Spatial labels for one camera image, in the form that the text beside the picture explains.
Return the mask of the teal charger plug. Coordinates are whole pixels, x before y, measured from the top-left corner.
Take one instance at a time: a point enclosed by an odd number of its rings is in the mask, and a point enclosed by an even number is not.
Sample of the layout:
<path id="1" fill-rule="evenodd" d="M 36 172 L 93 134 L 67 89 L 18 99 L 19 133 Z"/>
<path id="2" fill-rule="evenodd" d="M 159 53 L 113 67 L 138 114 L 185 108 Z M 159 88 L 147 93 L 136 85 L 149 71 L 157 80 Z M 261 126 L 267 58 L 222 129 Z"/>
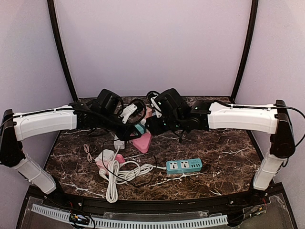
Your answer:
<path id="1" fill-rule="evenodd" d="M 142 124 L 137 124 L 135 127 L 142 135 L 146 133 L 146 128 Z"/>

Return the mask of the pink triangular power socket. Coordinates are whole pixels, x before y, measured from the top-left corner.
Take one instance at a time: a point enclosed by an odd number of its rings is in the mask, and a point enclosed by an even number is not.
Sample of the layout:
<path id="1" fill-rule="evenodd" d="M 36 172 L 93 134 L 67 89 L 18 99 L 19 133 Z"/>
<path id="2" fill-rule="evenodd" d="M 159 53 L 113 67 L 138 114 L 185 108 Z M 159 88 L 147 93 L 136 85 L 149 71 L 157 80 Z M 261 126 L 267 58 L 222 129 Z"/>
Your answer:
<path id="1" fill-rule="evenodd" d="M 143 134 L 140 138 L 132 140 L 133 146 L 141 153 L 147 153 L 152 140 L 152 135 L 149 133 Z"/>

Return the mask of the pink charger plug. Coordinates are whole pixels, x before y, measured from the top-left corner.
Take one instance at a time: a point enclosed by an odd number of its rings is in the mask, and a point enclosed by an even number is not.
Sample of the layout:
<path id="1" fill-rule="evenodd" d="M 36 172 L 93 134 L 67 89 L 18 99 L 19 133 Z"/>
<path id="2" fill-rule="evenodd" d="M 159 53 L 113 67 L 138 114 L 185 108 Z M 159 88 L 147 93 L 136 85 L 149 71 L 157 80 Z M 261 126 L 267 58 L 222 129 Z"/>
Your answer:
<path id="1" fill-rule="evenodd" d="M 153 115 L 153 110 L 150 107 L 147 106 L 144 119 L 147 119 L 147 118 L 151 117 L 152 115 Z"/>

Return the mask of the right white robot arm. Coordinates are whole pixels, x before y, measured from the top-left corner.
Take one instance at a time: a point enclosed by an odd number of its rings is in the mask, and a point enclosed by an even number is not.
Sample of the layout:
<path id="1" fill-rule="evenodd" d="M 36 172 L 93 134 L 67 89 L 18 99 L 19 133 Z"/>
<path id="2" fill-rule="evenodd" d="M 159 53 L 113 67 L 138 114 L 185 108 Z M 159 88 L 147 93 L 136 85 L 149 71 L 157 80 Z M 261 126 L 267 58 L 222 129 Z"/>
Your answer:
<path id="1" fill-rule="evenodd" d="M 221 101 L 196 101 L 180 106 L 158 101 L 159 110 L 146 119 L 152 135 L 166 131 L 241 129 L 270 134 L 270 149 L 253 179 L 253 188 L 264 191 L 281 164 L 295 152 L 293 128 L 282 100 L 267 105 L 225 104 Z"/>

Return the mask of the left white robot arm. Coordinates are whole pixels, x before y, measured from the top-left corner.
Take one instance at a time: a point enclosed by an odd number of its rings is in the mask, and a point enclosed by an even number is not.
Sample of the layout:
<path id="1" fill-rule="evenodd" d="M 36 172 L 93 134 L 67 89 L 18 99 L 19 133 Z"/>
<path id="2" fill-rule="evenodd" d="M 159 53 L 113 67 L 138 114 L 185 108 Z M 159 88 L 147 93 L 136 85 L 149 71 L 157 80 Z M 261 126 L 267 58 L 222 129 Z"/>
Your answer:
<path id="1" fill-rule="evenodd" d="M 52 175 L 23 151 L 22 141 L 45 133 L 86 128 L 110 130 L 121 141 L 134 140 L 142 135 L 135 124 L 128 122 L 127 117 L 96 112 L 84 103 L 30 113 L 14 113 L 9 109 L 4 112 L 0 126 L 0 163 L 17 170 L 49 195 L 60 186 Z"/>

